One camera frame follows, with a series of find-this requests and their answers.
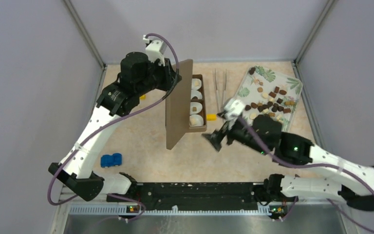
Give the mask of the metal tweezers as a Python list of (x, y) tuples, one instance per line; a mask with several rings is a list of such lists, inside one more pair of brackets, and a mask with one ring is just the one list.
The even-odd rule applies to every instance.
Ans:
[(219, 85), (218, 71), (217, 69), (214, 69), (213, 82), (214, 82), (214, 88), (215, 88), (217, 110), (218, 112), (220, 112), (223, 109), (223, 104), (225, 102), (225, 93), (226, 93), (226, 87), (227, 87), (227, 70), (224, 70), (222, 72), (222, 83), (221, 85)]

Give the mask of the gold box lid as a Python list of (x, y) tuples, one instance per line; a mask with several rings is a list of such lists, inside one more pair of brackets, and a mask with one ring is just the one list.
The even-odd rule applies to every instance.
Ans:
[(193, 60), (180, 62), (179, 75), (181, 81), (166, 98), (166, 148), (168, 150), (181, 140), (189, 130), (191, 80), (193, 75)]

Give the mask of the brown chocolate box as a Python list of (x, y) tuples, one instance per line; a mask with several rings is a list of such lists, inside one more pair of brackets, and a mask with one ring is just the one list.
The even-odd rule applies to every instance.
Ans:
[(204, 84), (202, 75), (192, 76), (188, 133), (199, 133), (207, 130)]

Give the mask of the white chocolate block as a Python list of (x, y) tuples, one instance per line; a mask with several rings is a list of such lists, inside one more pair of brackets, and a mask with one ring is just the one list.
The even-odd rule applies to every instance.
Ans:
[(191, 118), (189, 120), (189, 124), (190, 124), (190, 126), (196, 126), (198, 124), (197, 119)]

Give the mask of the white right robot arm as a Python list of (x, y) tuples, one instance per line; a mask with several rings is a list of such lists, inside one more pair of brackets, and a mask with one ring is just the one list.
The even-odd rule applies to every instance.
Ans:
[(282, 124), (268, 115), (257, 116), (251, 125), (260, 138), (240, 121), (229, 122), (213, 133), (202, 136), (216, 151), (222, 148), (222, 140), (231, 145), (237, 141), (261, 154), (273, 153), (273, 162), (287, 168), (308, 169), (318, 178), (271, 174), (263, 182), (267, 199), (323, 198), (344, 202), (361, 211), (374, 211), (374, 166), (362, 166), (344, 160), (302, 136), (283, 132)]

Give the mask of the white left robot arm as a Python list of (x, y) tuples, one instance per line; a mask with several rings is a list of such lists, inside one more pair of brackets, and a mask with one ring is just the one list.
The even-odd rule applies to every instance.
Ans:
[(91, 201), (102, 193), (104, 177), (93, 171), (101, 150), (119, 124), (164, 101), (182, 80), (180, 63), (168, 58), (151, 58), (143, 52), (130, 52), (120, 62), (116, 79), (102, 89), (92, 115), (72, 149), (48, 168), (53, 176), (47, 189), (51, 205), (56, 181), (79, 197)]

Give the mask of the floral white serving tray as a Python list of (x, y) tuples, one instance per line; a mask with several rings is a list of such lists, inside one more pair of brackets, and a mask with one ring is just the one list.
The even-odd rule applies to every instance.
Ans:
[(243, 118), (249, 124), (266, 114), (287, 132), (299, 102), (303, 84), (272, 69), (255, 65), (248, 69), (234, 97), (245, 104)]

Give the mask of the yellow block centre table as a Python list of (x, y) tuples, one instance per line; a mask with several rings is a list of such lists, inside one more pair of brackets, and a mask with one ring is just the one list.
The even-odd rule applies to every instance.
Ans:
[(216, 114), (207, 114), (206, 115), (206, 120), (207, 121), (215, 121), (217, 119), (217, 115)]

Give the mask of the white paper cup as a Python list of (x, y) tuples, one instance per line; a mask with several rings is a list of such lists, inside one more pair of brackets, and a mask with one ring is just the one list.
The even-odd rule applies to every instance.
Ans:
[(197, 100), (202, 100), (203, 99), (203, 94), (200, 91), (198, 91), (198, 90), (192, 89), (191, 90), (190, 99), (191, 100), (196, 100), (196, 99)]
[(191, 80), (191, 89), (199, 90), (202, 87), (202, 80), (200, 78), (192, 78)]
[[(197, 112), (192, 111), (193, 107), (197, 108)], [(203, 109), (203, 105), (201, 103), (193, 101), (193, 102), (190, 103), (190, 113), (189, 114), (190, 115), (199, 114), (202, 111), (202, 109)]]
[(191, 118), (197, 119), (198, 124), (196, 126), (190, 126), (189, 125), (190, 127), (201, 127), (201, 126), (204, 126), (204, 119), (203, 119), (203, 117), (201, 115), (198, 115), (198, 114), (196, 114), (196, 115), (190, 115), (189, 119), (191, 119)]

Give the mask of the blue toy car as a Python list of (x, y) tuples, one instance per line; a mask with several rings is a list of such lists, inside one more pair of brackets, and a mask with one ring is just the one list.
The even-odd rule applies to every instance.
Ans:
[(122, 154), (114, 153), (111, 155), (103, 155), (100, 159), (101, 168), (109, 168), (122, 165)]

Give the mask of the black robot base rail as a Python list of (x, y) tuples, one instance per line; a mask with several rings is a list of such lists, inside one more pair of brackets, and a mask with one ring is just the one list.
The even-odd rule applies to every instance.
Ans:
[(141, 202), (148, 211), (169, 211), (174, 206), (180, 211), (250, 211), (295, 200), (259, 182), (135, 183), (123, 197)]

